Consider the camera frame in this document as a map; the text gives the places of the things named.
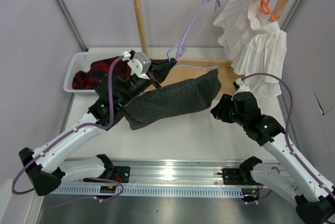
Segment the dark grey dotted skirt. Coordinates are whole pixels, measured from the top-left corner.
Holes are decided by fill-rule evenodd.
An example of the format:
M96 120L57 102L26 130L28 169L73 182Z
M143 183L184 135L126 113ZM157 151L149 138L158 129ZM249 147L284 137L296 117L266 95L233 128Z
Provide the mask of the dark grey dotted skirt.
M183 80L138 96L124 108L130 129L141 129L160 119L208 109L221 89L218 73L214 69L195 79Z

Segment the light blue wire hanger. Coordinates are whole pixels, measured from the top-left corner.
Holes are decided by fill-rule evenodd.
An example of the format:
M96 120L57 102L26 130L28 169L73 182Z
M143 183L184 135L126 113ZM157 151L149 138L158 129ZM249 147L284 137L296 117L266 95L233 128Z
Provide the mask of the light blue wire hanger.
M167 56L167 59L168 61L170 62L171 61L171 58L169 56L170 52L174 49L179 49L181 48L182 50L186 51L187 49L185 47L183 47L182 45L175 45L175 46L172 46L168 49L168 51L166 52L166 56ZM193 65L187 65L187 64L179 64L179 65L175 65L173 68L179 68L179 67L187 67L187 68L192 68L192 69L198 69L198 70L201 70L201 71L207 71L207 70L211 70L211 69L217 69L219 70L219 67L218 66L209 66L209 67L206 67L206 68L201 68L200 66L193 66Z

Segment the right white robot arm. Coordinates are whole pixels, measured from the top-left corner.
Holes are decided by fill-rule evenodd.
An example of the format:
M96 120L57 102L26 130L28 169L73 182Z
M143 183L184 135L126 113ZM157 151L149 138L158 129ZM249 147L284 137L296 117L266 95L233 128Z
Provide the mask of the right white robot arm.
M289 174L284 176L251 157L256 163L239 171L243 183L255 181L265 185L294 206L304 223L326 223L334 215L334 184L285 139L285 130L275 118L261 113L252 93L224 94L210 112L215 119L240 125L246 135L274 156Z

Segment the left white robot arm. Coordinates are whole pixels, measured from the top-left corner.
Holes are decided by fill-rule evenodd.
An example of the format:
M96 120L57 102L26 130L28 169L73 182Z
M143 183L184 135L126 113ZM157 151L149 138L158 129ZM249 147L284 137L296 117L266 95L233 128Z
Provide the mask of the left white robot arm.
M88 109L81 119L58 137L36 148L23 148L19 152L23 169L31 181L32 190L38 196L55 191L62 183L76 180L86 182L108 182L119 176L115 167L105 154L77 161L66 159L84 144L111 129L123 117L123 107L130 104L149 86L160 88L177 61L140 60L135 57L125 62L131 75L123 80L117 75L123 57L117 57L103 75L96 88L98 100Z

